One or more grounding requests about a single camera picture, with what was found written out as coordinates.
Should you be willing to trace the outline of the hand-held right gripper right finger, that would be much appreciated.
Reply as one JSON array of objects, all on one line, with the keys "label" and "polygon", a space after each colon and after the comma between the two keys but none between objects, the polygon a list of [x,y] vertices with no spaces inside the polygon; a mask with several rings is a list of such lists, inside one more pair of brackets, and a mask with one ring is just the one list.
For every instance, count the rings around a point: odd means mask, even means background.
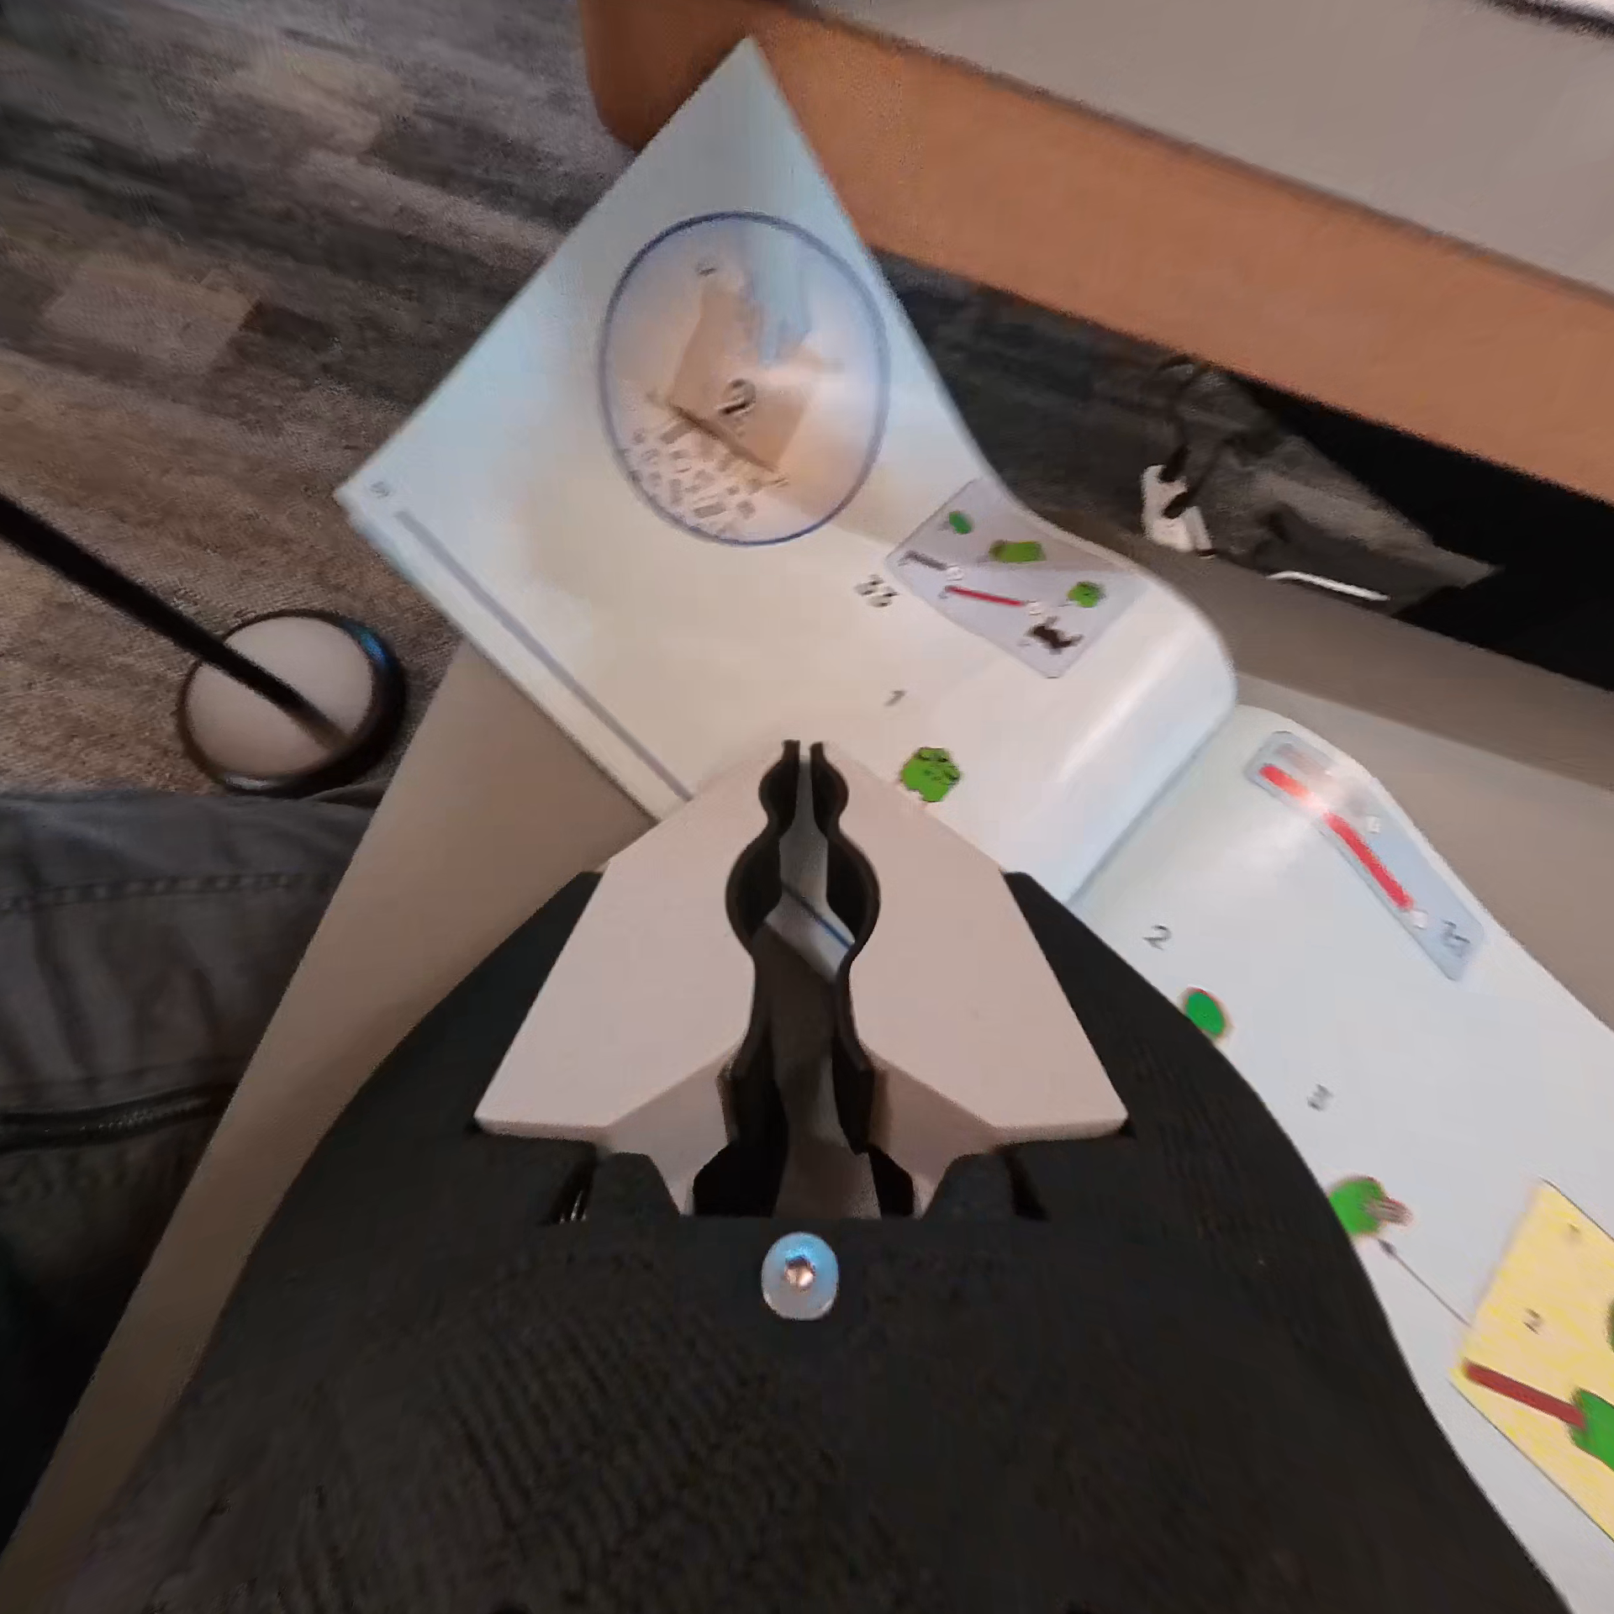
[{"label": "hand-held right gripper right finger", "polygon": [[946,1164],[1028,1140],[1106,1140],[1123,1100],[1005,864],[874,781],[807,749],[834,965],[834,1123],[874,1211],[916,1216]]}]

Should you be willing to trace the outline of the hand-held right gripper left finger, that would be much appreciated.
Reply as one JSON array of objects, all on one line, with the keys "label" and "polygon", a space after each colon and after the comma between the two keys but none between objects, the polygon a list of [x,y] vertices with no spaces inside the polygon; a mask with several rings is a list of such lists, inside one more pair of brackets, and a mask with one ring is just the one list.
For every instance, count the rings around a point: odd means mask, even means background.
[{"label": "hand-held right gripper left finger", "polygon": [[583,895],[471,1123],[649,1157],[679,1211],[767,1216],[791,1160],[757,937],[783,895],[797,743],[633,839]]}]

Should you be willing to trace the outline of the lego instruction booklet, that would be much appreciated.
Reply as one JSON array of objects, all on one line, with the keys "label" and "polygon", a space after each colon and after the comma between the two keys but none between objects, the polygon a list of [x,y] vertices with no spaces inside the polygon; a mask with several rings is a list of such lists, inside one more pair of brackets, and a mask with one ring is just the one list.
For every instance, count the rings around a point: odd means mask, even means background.
[{"label": "lego instruction booklet", "polygon": [[1609,1014],[1238,704],[1165,578],[1005,489],[756,42],[343,503],[649,813],[792,739],[776,913],[821,972],[817,743],[1064,904],[1288,1133],[1489,1504],[1609,1610]]}]

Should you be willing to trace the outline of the person's grey trouser leg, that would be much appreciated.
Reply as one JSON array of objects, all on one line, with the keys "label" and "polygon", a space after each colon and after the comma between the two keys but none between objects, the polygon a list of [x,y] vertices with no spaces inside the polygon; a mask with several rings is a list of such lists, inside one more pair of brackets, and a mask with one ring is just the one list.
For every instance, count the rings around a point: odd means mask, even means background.
[{"label": "person's grey trouser leg", "polygon": [[0,802],[0,1542],[379,802]]}]

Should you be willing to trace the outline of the white plug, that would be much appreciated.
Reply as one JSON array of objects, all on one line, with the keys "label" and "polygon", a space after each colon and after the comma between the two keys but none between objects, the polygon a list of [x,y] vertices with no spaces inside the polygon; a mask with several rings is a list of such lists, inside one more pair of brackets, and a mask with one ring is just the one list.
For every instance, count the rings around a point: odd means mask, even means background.
[{"label": "white plug", "polygon": [[1171,557],[1214,557],[1214,532],[1186,481],[1165,481],[1162,463],[1138,474],[1138,536]]}]

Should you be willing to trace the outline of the wood edged desk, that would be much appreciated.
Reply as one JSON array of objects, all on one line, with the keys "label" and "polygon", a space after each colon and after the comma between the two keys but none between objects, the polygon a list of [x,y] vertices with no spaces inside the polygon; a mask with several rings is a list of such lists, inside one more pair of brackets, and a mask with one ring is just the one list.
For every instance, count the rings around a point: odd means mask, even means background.
[{"label": "wood edged desk", "polygon": [[625,148],[741,42],[874,251],[1609,503],[1602,293],[821,13],[578,7]]}]

